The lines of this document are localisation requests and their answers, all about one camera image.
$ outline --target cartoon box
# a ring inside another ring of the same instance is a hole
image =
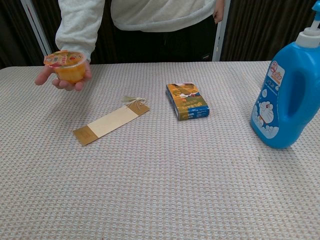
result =
[[[193,83],[168,84],[166,93],[179,121],[203,118],[209,115],[209,107]]]

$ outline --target white door frame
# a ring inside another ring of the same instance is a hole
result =
[[[47,56],[52,53],[52,50],[48,44],[48,40],[46,38],[46,35],[44,33],[44,30],[40,24],[38,15],[35,11],[35,7],[31,0],[20,0],[25,14],[28,17],[28,20],[31,24],[32,30],[34,32],[34,35],[36,37],[36,40],[38,41],[38,44],[41,48],[43,56]]]
[[[216,29],[212,62],[220,61],[222,47],[223,47],[224,39],[225,39],[230,4],[231,4],[231,0],[224,0],[223,20],[218,23],[218,26]]]

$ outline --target background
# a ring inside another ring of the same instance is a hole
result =
[[[44,51],[57,51],[55,35],[61,21],[57,0],[0,0],[0,68],[43,65]],[[119,63],[112,0],[105,0],[92,64]],[[218,61],[267,61],[314,19],[315,0],[228,0]],[[34,29],[32,24],[39,23]],[[39,44],[43,34],[46,42]]]

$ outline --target fruit cup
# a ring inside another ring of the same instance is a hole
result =
[[[77,51],[56,51],[44,57],[43,63],[53,68],[60,80],[75,84],[85,76],[86,56]]]

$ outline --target hand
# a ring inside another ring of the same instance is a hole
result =
[[[52,67],[45,66],[43,70],[39,73],[39,75],[36,77],[34,83],[36,85],[44,84],[52,73],[54,73],[54,69]],[[80,92],[84,88],[85,82],[90,80],[91,77],[92,74],[90,64],[88,61],[85,61],[85,73],[84,78],[81,81],[78,81],[76,84],[72,84],[68,81],[59,80],[56,78],[52,81],[52,85],[54,85],[57,89],[65,89],[67,91],[75,89],[76,91]]]
[[[224,18],[225,0],[216,0],[213,18],[215,24],[218,24]]]

